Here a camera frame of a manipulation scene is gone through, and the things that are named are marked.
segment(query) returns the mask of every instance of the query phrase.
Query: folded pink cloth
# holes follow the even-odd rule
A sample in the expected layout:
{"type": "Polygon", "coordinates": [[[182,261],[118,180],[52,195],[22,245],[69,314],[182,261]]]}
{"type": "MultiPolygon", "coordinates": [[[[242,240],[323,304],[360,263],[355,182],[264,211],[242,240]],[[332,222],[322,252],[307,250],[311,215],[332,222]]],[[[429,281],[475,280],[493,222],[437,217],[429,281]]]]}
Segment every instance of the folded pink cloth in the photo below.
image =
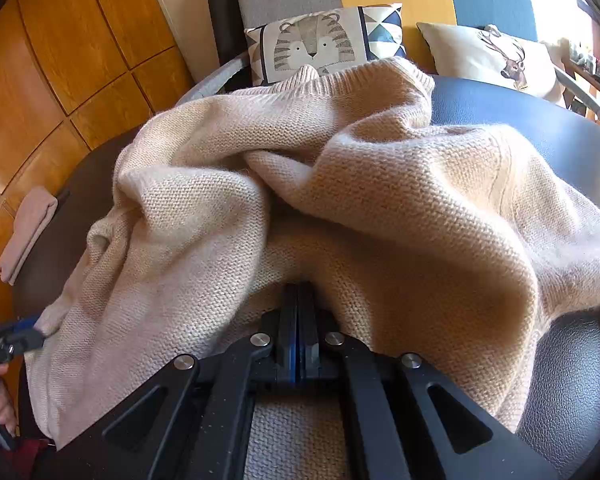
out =
{"type": "Polygon", "coordinates": [[[13,285],[29,251],[54,217],[58,200],[44,187],[36,186],[20,204],[13,221],[13,235],[0,256],[0,279],[13,285]]]}

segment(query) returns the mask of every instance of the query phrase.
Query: beige knit sweater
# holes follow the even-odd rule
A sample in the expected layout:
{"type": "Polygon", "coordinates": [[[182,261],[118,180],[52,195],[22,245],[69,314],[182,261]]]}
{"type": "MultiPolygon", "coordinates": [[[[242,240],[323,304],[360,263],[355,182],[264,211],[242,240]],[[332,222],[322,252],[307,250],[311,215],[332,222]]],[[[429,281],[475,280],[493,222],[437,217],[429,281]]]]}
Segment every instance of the beige knit sweater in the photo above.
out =
{"type": "MultiPolygon", "coordinates": [[[[419,352],[515,430],[551,320],[600,305],[600,210],[508,126],[431,126],[433,81],[395,58],[160,114],[118,158],[27,356],[59,447],[180,352],[254,330],[311,280],[344,332],[419,352]]],[[[262,399],[247,478],[342,478],[331,399],[262,399]]]]}

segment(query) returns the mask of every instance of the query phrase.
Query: screw head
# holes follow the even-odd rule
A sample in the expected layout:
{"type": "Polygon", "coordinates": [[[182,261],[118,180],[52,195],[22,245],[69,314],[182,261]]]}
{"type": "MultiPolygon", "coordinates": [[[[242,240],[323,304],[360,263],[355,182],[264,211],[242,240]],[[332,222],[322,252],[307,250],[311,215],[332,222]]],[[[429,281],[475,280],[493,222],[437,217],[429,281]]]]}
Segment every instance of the screw head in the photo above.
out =
{"type": "Polygon", "coordinates": [[[327,345],[339,346],[344,343],[344,336],[340,332],[327,332],[327,335],[324,336],[324,340],[327,345]]]}
{"type": "Polygon", "coordinates": [[[173,360],[173,366],[178,370],[189,370],[196,364],[196,360],[189,354],[182,354],[173,360]]]}
{"type": "Polygon", "coordinates": [[[416,368],[420,368],[420,365],[422,364],[422,357],[420,357],[418,354],[414,354],[413,352],[409,352],[407,354],[403,354],[403,356],[400,358],[400,361],[405,367],[415,370],[416,368]]]}
{"type": "Polygon", "coordinates": [[[251,336],[250,341],[254,346],[266,346],[271,343],[271,338],[269,337],[269,334],[258,332],[257,334],[253,334],[251,336]]]}

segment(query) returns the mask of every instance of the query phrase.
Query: geometric pattern pillow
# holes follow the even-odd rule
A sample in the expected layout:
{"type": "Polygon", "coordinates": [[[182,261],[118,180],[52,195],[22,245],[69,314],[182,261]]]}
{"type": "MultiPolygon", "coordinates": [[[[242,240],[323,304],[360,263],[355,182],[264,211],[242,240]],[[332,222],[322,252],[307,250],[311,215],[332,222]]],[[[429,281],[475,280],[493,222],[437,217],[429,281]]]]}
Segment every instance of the geometric pattern pillow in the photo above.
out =
{"type": "Polygon", "coordinates": [[[244,30],[254,86],[288,79],[304,65],[330,74],[384,57],[407,57],[402,4],[303,14],[244,30]]]}

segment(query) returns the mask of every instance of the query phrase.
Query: cushion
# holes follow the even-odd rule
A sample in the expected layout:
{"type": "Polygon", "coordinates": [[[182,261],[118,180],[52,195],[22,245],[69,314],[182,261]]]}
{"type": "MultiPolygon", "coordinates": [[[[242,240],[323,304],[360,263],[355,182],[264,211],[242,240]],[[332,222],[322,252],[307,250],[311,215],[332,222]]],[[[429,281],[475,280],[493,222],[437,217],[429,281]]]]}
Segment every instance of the cushion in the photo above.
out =
{"type": "Polygon", "coordinates": [[[418,23],[438,74],[504,86],[559,104],[562,91],[541,43],[501,33],[441,23],[418,23]]]}
{"type": "Polygon", "coordinates": [[[288,79],[301,66],[321,75],[383,57],[406,57],[402,4],[347,7],[246,28],[253,85],[288,79]]]}

